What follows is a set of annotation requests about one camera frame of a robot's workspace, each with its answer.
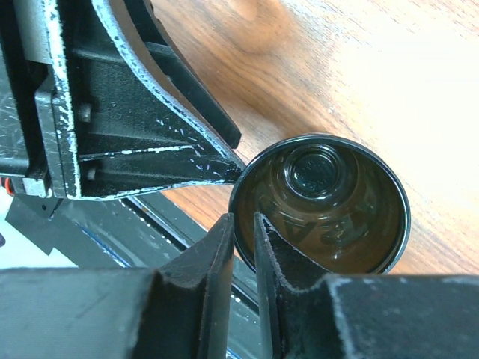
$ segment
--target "cup rim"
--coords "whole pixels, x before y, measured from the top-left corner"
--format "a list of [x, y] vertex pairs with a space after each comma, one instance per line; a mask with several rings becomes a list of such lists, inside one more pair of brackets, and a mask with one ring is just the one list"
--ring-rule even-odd
[[305, 135], [300, 135], [292, 138], [287, 138], [285, 140], [276, 142], [275, 144], [267, 147], [265, 150], [261, 151], [258, 155], [256, 155], [251, 162], [248, 163], [245, 170], [239, 176], [239, 179], [234, 184], [233, 190], [231, 191], [230, 200], [228, 202], [228, 212], [233, 213], [234, 216], [234, 244], [236, 249], [238, 250], [239, 255], [243, 259], [243, 261], [248, 265], [248, 267], [253, 271], [256, 272], [256, 267], [254, 265], [254, 260], [251, 260], [251, 257], [254, 258], [253, 251], [250, 251], [248, 246], [245, 244], [244, 239], [242, 239], [242, 234], [240, 232], [240, 226], [238, 225], [237, 215], [235, 213], [235, 208], [237, 204], [237, 194], [240, 192], [243, 183], [245, 182], [245, 178], [254, 170], [257, 166], [261, 165], [261, 163], [269, 158], [274, 153], [277, 153], [280, 150], [283, 150], [288, 147], [292, 147], [299, 144], [317, 144], [318, 141], [322, 141], [321, 144], [326, 145], [341, 145], [346, 148], [350, 148], [351, 150], [356, 151], [374, 163], [379, 165], [383, 171], [388, 174], [388, 177], [394, 183], [394, 186], [397, 189], [397, 192], [400, 196], [400, 201], [402, 204], [402, 211], [403, 214], [403, 233], [400, 238], [396, 240], [397, 245], [394, 250], [380, 263], [374, 270], [370, 271], [369, 273], [388, 273], [391, 269], [397, 264], [399, 259], [402, 257], [404, 250], [406, 249], [407, 242], [409, 241], [409, 234], [411, 232], [411, 208], [409, 206], [409, 201], [406, 195], [406, 191], [400, 182], [397, 175], [393, 172], [393, 170], [372, 150], [368, 149], [367, 147], [359, 144], [357, 142], [351, 141], [347, 138], [342, 138], [335, 135], [330, 135], [326, 133], [308, 133]]

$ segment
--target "orange wire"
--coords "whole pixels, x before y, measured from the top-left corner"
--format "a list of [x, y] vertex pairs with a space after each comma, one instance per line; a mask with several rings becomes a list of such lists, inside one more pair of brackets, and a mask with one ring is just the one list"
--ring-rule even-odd
[[13, 192], [12, 188], [10, 187], [10, 177], [5, 179], [5, 189], [7, 190], [8, 195], [14, 196], [15, 192]]

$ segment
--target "wooden table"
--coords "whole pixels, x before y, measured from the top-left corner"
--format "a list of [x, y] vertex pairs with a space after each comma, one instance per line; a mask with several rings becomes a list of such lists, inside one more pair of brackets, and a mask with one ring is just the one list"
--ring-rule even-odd
[[[394, 273], [479, 274], [479, 5], [466, 0], [153, 0], [237, 123], [249, 162], [329, 132], [371, 148], [412, 207]], [[165, 192], [210, 228], [231, 187]]]

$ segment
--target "screw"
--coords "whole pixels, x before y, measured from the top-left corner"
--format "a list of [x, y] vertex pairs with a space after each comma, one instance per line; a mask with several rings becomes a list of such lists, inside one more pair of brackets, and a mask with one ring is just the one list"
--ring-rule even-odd
[[87, 180], [94, 181], [96, 175], [97, 175], [97, 168], [95, 167], [89, 168], [87, 172]]
[[85, 123], [91, 122], [91, 105], [89, 103], [82, 103], [78, 110], [80, 121]]

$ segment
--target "black cylindrical cup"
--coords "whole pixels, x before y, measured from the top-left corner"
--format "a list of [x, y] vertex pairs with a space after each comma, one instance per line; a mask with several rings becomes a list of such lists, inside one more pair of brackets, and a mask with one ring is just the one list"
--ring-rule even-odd
[[323, 268], [384, 273], [399, 260], [411, 213], [403, 186], [375, 153], [332, 135], [278, 142], [245, 169], [230, 198], [239, 254], [254, 270], [254, 214]]

